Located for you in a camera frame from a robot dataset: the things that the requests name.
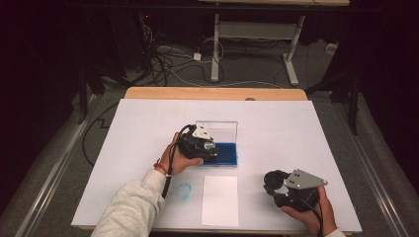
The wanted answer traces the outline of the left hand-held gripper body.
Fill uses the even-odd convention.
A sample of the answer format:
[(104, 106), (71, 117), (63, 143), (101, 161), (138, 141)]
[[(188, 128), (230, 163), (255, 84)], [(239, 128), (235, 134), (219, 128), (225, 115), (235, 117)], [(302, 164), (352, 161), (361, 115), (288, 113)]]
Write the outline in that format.
[(215, 143), (209, 132), (202, 126), (187, 124), (181, 131), (177, 140), (180, 152), (187, 158), (202, 158), (215, 150)]

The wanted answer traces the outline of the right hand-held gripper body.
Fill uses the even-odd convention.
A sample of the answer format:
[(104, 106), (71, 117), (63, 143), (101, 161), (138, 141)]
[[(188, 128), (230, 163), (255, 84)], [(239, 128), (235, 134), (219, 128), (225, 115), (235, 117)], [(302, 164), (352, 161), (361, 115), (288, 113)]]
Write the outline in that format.
[(273, 193), (278, 207), (290, 206), (297, 211), (308, 211), (319, 202), (317, 188), (328, 185), (322, 178), (309, 174), (301, 169), (291, 173), (277, 170), (273, 173)]

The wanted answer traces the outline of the blue ink pad clear case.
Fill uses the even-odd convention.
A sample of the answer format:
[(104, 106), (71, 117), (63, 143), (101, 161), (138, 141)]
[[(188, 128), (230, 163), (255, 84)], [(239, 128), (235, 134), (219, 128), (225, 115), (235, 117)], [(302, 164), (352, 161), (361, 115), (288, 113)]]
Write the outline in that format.
[(237, 166), (237, 121), (197, 120), (197, 126), (202, 126), (213, 138), (218, 149), (217, 156), (204, 162), (204, 166), (236, 167)]

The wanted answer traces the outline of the person's left hand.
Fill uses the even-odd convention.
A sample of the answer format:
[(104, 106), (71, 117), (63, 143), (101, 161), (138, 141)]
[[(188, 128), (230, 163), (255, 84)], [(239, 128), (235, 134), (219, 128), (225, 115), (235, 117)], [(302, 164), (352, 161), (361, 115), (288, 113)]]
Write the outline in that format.
[(185, 157), (179, 149), (175, 147), (178, 136), (179, 133), (176, 132), (173, 136), (172, 142), (166, 147), (158, 165), (155, 167), (157, 171), (164, 175), (168, 173), (169, 167), (172, 167), (172, 175), (178, 175), (188, 167), (200, 166), (204, 163), (202, 158), (189, 159)]

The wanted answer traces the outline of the person's right hand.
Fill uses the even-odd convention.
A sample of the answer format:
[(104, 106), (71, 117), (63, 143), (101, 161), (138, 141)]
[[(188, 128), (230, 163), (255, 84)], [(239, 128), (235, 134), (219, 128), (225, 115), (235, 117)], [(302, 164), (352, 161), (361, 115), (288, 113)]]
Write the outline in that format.
[(298, 212), (290, 206), (285, 205), (281, 207), (281, 210), (288, 216), (302, 222), (310, 233), (317, 235), (320, 232), (322, 232), (322, 236), (326, 237), (327, 235), (335, 231), (338, 228), (338, 226), (335, 221), (332, 203), (326, 194), (325, 188), (318, 187), (317, 190), (319, 193), (320, 200), (317, 206), (315, 207), (315, 210), (322, 218), (323, 224), (320, 224), (317, 216), (312, 211)]

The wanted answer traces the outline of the white paper sheet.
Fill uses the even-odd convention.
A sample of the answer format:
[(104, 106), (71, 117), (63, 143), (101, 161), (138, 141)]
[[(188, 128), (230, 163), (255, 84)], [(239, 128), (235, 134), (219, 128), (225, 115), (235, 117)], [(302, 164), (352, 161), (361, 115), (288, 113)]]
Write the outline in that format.
[(205, 176), (202, 225), (239, 226), (236, 177)]

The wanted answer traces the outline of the black metal stand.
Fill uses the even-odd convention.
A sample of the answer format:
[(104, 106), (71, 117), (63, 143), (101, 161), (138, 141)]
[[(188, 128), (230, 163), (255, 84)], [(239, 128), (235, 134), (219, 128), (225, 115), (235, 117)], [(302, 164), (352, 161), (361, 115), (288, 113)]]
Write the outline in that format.
[(78, 72), (79, 124), (83, 122), (88, 114), (87, 88), (90, 88), (94, 95), (103, 95), (105, 93), (102, 77), (95, 67), (82, 67)]
[(357, 113), (360, 90), (360, 74), (359, 66), (352, 64), (335, 76), (329, 79), (324, 79), (304, 90), (306, 95), (316, 91), (330, 91), (330, 99), (332, 103), (341, 103), (347, 101), (349, 103), (348, 109), (348, 126), (354, 135), (357, 131)]

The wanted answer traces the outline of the dark equipment with red light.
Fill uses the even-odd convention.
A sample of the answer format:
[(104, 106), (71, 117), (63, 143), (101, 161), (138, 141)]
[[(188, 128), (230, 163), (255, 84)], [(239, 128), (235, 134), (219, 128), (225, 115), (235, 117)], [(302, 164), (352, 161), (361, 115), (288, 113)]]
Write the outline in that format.
[(156, 44), (153, 37), (153, 31), (148, 26), (148, 16), (144, 14), (137, 15), (137, 26), (139, 30), (139, 40), (141, 45), (141, 54), (139, 66), (147, 68), (151, 63), (151, 58), (154, 55)]

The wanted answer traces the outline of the metal floor rail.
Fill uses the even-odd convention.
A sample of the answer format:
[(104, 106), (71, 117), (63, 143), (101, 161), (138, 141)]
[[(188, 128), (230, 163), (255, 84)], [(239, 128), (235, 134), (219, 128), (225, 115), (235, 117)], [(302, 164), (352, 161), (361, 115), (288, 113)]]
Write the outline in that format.
[(350, 186), (350, 195), (354, 197), (363, 234), (414, 237), (417, 227), (414, 212), (419, 208), (419, 197), (392, 156), (368, 108), (361, 107), (356, 131), (348, 126), (346, 108), (336, 104), (334, 109), (355, 149), (356, 165), (361, 171), (361, 180)]
[(48, 208), (50, 201), (52, 200), (62, 177), (72, 159), (72, 154), (76, 145), (81, 140), (82, 135), (84, 134), (88, 122), (91, 119), (94, 111), (99, 105), (102, 99), (101, 95), (92, 95), (89, 103), (87, 105), (88, 112), (85, 114), (84, 119), (77, 123), (76, 129), (73, 132), (71, 139), (68, 144), (65, 146), (65, 149), (61, 153), (60, 157), (57, 159), (53, 167), (51, 168), (45, 182), (42, 185), (42, 188), (36, 197), (33, 205), (31, 206), (29, 212), (27, 213), (25, 219), (23, 220), (20, 228), (18, 229), (15, 237), (33, 237), (36, 229), (45, 211)]

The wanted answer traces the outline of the white metal frame desk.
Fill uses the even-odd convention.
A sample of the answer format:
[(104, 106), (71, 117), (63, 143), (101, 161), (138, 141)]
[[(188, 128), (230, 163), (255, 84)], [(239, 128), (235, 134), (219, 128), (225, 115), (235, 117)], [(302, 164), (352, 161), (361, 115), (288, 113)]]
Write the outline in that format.
[[(257, 14), (261, 10), (257, 7), (298, 7), (310, 10), (314, 7), (332, 9), (348, 7), (349, 0), (200, 0), (209, 3), (211, 7), (250, 7)], [(305, 14), (298, 14), (292, 23), (263, 23), (261, 20), (224, 20), (219, 13), (214, 14), (213, 22), (213, 50), (211, 57), (211, 82), (219, 82), (221, 76), (220, 61), (224, 53), (220, 39), (248, 39), (248, 40), (289, 40), (291, 42), (287, 52), (282, 54), (290, 84), (299, 84), (293, 68), (293, 54), (303, 28)]]

